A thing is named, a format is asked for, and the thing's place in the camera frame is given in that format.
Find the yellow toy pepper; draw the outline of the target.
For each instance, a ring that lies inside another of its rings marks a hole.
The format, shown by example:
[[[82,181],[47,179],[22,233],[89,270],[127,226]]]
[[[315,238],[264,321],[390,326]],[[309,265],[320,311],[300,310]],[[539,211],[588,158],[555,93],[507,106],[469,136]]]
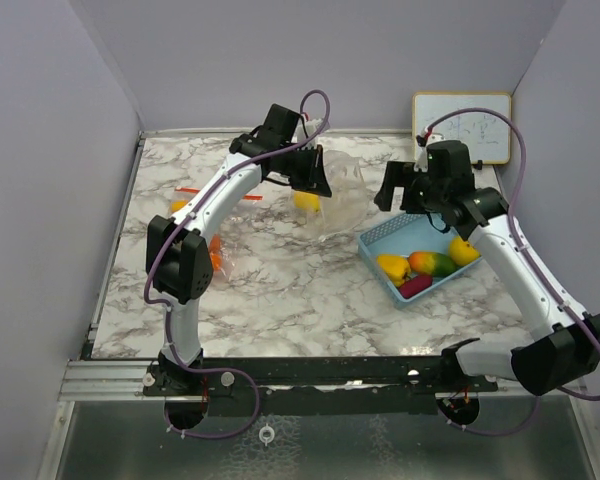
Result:
[[[406,283],[411,275],[411,266],[406,257],[392,254],[381,254],[376,262],[395,287]]]
[[[320,197],[306,192],[295,192],[293,195],[294,207],[308,213],[317,213],[321,210]]]

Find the yellow toy lemon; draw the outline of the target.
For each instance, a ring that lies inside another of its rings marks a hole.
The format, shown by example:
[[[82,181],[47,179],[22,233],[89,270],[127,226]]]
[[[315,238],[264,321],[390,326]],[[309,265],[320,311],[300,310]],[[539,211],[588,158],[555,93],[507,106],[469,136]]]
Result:
[[[464,267],[479,259],[480,253],[468,241],[456,236],[449,243],[448,256],[458,267]]]

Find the green orange toy mango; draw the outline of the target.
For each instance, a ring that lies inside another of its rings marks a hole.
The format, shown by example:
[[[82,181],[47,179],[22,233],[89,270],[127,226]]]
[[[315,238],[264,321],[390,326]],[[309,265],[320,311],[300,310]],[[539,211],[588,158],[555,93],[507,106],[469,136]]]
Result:
[[[445,254],[431,251],[416,251],[407,257],[411,270],[420,275],[444,278],[457,270],[457,265]]]

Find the purple toy eggplant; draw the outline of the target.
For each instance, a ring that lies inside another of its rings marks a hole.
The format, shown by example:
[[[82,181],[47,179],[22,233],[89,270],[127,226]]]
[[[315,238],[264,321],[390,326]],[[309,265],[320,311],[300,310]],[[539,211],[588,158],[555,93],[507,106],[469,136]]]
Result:
[[[430,275],[417,275],[406,280],[398,291],[404,299],[414,298],[416,295],[426,291],[433,284],[433,277]]]

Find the clear zip bag orange zipper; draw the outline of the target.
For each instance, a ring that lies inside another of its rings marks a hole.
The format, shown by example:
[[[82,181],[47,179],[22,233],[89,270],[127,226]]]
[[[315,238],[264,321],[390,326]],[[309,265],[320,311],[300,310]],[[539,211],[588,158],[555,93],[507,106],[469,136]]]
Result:
[[[199,189],[187,186],[176,186],[171,194],[169,214],[174,214],[171,212],[172,202],[184,200],[187,201],[188,204],[199,192]],[[256,213],[256,207],[263,199],[264,197],[262,195],[245,195],[238,205],[232,208],[230,214],[221,222],[214,233],[214,235],[219,235],[221,238],[223,257],[222,269],[217,272],[214,271],[214,283],[229,281],[236,264],[238,253],[238,241],[235,239],[235,236],[239,232],[239,227],[246,224],[249,218]]]

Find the orange toy pumpkin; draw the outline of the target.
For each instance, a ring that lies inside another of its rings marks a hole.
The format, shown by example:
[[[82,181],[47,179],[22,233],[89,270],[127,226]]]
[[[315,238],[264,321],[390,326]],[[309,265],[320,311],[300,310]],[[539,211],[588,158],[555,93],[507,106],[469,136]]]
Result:
[[[209,253],[214,271],[220,271],[223,267],[223,257],[222,241],[219,235],[214,235],[212,237],[209,244]]]

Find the orange yellow toy mango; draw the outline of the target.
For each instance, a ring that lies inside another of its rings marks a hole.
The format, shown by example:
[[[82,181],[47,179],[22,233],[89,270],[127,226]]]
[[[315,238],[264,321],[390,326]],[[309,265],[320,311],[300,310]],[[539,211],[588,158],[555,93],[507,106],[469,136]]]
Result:
[[[174,201],[171,203],[171,212],[175,213],[187,205],[187,201]]]

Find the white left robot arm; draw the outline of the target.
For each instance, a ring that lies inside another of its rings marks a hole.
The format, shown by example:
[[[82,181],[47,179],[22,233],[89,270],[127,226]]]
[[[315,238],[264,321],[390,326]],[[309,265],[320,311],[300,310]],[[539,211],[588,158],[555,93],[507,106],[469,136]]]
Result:
[[[262,125],[231,142],[218,171],[193,200],[148,225],[144,290],[159,295],[145,301],[165,308],[161,354],[172,363],[166,382],[179,394],[200,385],[199,299],[214,274],[210,242],[224,220],[271,173],[284,177],[285,186],[295,191],[332,195],[323,148],[316,142],[328,122],[303,127],[304,119],[303,111],[272,105]]]

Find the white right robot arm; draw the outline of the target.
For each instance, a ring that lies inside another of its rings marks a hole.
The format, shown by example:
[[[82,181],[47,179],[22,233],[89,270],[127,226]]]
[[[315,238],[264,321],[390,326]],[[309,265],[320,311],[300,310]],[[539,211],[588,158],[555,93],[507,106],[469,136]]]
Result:
[[[425,149],[425,162],[390,161],[374,203],[390,210],[396,189],[408,214],[435,214],[468,241],[506,287],[526,323],[531,343],[500,345],[470,339],[444,349],[441,383],[461,391],[475,376],[520,383],[535,396],[565,386],[600,365],[600,313],[568,294],[521,233],[512,205],[475,183],[468,147],[442,140]]]

